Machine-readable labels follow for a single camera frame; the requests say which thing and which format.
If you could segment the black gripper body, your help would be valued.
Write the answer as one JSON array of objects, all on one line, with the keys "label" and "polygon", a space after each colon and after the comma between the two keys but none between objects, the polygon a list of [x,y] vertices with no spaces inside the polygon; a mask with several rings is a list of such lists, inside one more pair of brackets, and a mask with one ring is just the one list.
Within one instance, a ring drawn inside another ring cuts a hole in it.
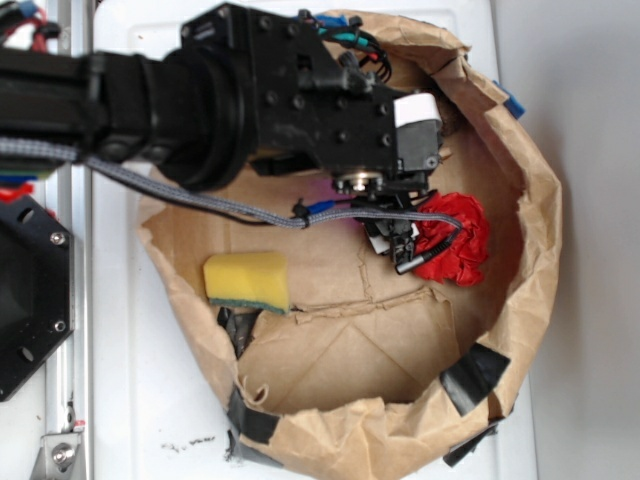
[{"label": "black gripper body", "polygon": [[385,55],[360,25],[230,3],[186,23],[180,58],[202,93],[209,149],[183,185],[218,189],[251,164],[263,176],[319,170],[343,194],[427,192],[440,161],[435,102],[363,69],[358,51]]}]

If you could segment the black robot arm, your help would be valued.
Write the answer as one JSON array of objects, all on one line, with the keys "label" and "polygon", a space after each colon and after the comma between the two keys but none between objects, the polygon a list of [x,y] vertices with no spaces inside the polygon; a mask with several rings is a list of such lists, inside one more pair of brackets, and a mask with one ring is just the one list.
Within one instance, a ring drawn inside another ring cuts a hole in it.
[{"label": "black robot arm", "polygon": [[321,171],[339,191],[424,191],[442,145],[435,99],[389,87],[389,58],[361,25],[227,3],[185,23],[162,60],[5,48],[1,131],[141,158],[194,191],[245,166]]}]

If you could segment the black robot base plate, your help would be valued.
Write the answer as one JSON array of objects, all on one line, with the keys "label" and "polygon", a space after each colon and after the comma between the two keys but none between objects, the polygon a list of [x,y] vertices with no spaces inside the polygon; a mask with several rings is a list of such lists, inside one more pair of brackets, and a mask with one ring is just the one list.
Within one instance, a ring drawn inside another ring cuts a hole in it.
[{"label": "black robot base plate", "polygon": [[1,206],[1,400],[71,333],[72,236],[30,196]]}]

